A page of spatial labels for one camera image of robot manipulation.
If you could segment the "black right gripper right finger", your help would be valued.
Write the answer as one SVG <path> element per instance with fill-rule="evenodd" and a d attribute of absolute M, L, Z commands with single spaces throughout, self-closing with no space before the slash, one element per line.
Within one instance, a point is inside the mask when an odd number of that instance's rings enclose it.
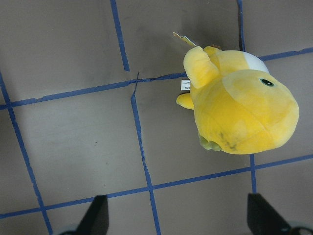
<path fill-rule="evenodd" d="M 259 193 L 247 196 L 247 225 L 253 235 L 294 235 L 294 229 Z"/>

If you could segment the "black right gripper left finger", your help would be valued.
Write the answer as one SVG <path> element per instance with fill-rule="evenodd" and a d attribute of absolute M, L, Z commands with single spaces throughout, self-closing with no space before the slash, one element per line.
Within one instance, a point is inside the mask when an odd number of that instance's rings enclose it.
<path fill-rule="evenodd" d="M 108 198 L 106 195 L 98 195 L 94 198 L 74 234 L 106 235 L 108 232 L 108 228 Z"/>

